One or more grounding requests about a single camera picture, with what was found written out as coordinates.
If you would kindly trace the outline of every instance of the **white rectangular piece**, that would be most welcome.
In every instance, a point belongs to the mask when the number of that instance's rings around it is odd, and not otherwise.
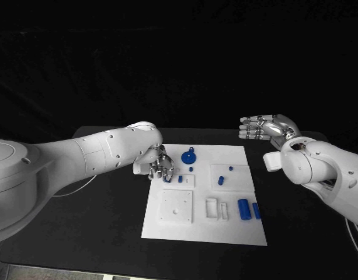
[[[216,199],[205,199],[205,217],[209,220],[217,220]]]
[[[193,176],[193,188],[183,190],[173,188],[174,191],[192,192],[192,216],[190,223],[161,222],[158,218],[160,200],[163,191],[167,189],[167,183],[161,178],[153,178],[150,181],[147,209],[142,220],[142,232],[140,237],[147,239],[184,240],[196,242],[213,242],[226,244],[243,244],[267,246],[262,220],[239,219],[238,200],[246,199],[248,203],[255,200],[254,191],[212,191],[210,188],[210,165],[230,165],[233,170],[236,166],[246,166],[242,146],[212,146],[212,145],[176,145],[163,144],[168,157],[174,162],[174,174]],[[183,152],[193,147],[196,160],[192,164],[180,161]],[[205,217],[205,199],[215,198],[217,203],[217,220],[212,222]],[[220,221],[219,205],[226,205],[228,220]]]
[[[173,174],[170,183],[163,182],[163,188],[170,189],[170,188],[193,188],[193,175],[180,175],[180,174]]]
[[[228,221],[226,203],[219,203],[220,221]]]
[[[190,223],[193,192],[163,190],[160,196],[158,220],[168,223]]]
[[[254,191],[249,168],[246,165],[210,164],[210,187],[212,191]]]

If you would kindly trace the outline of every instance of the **robotic hand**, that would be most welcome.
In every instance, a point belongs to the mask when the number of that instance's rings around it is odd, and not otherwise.
[[[65,186],[129,164],[134,174],[170,180],[173,161],[148,122],[52,143],[0,140],[0,241],[23,229]]]
[[[358,155],[303,137],[282,115],[259,115],[239,121],[239,138],[269,140],[278,150],[262,156],[267,171],[282,169],[290,181],[313,191],[324,204],[358,224]]]

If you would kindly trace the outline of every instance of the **hole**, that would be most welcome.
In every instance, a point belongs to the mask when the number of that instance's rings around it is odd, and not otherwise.
[[[23,162],[24,164],[30,164],[30,161],[28,161],[28,159],[27,159],[26,157],[21,158],[21,162]]]

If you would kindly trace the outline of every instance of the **metal robotic hand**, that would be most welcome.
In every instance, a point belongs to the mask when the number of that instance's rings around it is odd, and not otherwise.
[[[163,181],[170,181],[173,176],[173,161],[171,158],[166,155],[166,148],[163,145],[158,147],[158,157],[154,162],[148,163],[148,179],[153,179],[153,174],[157,178],[163,178]]]
[[[239,121],[239,138],[269,140],[277,150],[287,140],[301,136],[294,122],[284,115],[256,115]]]

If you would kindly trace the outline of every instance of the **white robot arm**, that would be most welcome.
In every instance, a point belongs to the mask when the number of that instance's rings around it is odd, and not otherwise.
[[[134,174],[170,180],[173,161],[148,122],[36,145],[0,140],[0,241],[23,229],[66,185],[131,163]]]
[[[262,157],[267,171],[282,169],[290,181],[313,191],[358,224],[358,155],[303,137],[282,115],[259,115],[239,121],[239,138],[269,140],[278,150]]]

